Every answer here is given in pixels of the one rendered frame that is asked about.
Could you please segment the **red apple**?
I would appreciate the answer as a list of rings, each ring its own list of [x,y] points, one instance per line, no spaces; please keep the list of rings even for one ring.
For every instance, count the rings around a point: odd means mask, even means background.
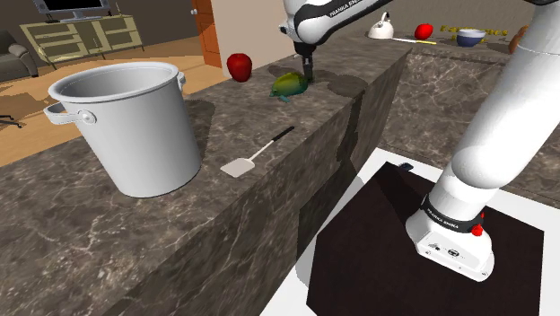
[[[226,65],[233,80],[241,83],[249,80],[252,71],[252,61],[248,55],[243,53],[231,54],[227,58]]]

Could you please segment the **blue and white bowl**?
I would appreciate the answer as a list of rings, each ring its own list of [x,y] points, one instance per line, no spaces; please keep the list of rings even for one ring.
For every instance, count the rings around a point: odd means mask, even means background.
[[[485,31],[478,29],[460,29],[456,41],[460,47],[472,48],[476,46],[486,35]]]

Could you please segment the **large white metal pot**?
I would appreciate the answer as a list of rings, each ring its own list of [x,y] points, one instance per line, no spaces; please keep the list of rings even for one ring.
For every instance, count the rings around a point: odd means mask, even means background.
[[[172,64],[101,66],[53,83],[51,123],[73,123],[123,194],[151,198],[192,180],[201,154],[182,96],[185,75]]]

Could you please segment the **green yellow mango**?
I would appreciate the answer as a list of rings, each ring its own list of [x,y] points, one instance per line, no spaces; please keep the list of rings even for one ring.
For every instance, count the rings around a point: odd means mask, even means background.
[[[305,92],[308,89],[309,82],[309,79],[299,72],[282,75],[274,81],[269,96],[289,102],[288,97]]]

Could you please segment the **flat screen television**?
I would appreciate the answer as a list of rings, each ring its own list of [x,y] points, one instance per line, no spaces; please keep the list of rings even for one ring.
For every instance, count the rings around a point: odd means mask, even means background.
[[[32,0],[40,13],[45,14],[47,23],[54,22],[79,22],[100,19],[100,16],[85,17],[86,11],[109,10],[109,0]],[[72,13],[73,18],[56,20],[53,13]]]

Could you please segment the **white kettle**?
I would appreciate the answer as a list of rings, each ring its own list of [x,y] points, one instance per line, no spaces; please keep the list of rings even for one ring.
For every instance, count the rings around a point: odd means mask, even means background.
[[[394,28],[390,21],[389,12],[384,12],[381,19],[373,24],[368,32],[368,37],[376,40],[390,40],[393,35]]]

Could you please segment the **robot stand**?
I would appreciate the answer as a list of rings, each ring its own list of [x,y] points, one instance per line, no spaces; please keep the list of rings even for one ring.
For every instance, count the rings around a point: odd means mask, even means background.
[[[385,163],[319,233],[317,316],[538,316],[544,234],[485,209],[494,270],[473,281],[416,253],[405,222],[433,183]]]

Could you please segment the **beige tv cabinet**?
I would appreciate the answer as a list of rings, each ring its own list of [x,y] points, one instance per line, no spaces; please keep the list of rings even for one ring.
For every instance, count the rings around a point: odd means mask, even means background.
[[[144,48],[132,15],[78,22],[30,23],[20,28],[39,58],[51,66],[125,48]]]

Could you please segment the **orange wooden door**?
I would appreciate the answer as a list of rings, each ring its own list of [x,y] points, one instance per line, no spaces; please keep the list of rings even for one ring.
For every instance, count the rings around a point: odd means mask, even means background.
[[[198,37],[206,65],[222,67],[211,0],[191,0]]]

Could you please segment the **brown bread loaf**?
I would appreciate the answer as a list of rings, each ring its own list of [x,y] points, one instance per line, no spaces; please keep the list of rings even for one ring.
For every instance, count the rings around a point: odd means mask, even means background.
[[[508,45],[508,49],[509,49],[509,53],[513,54],[514,51],[516,50],[516,48],[518,47],[522,37],[524,36],[526,30],[528,29],[528,25],[524,25],[523,27],[521,27],[518,32],[512,37],[512,40],[510,41],[509,45]]]

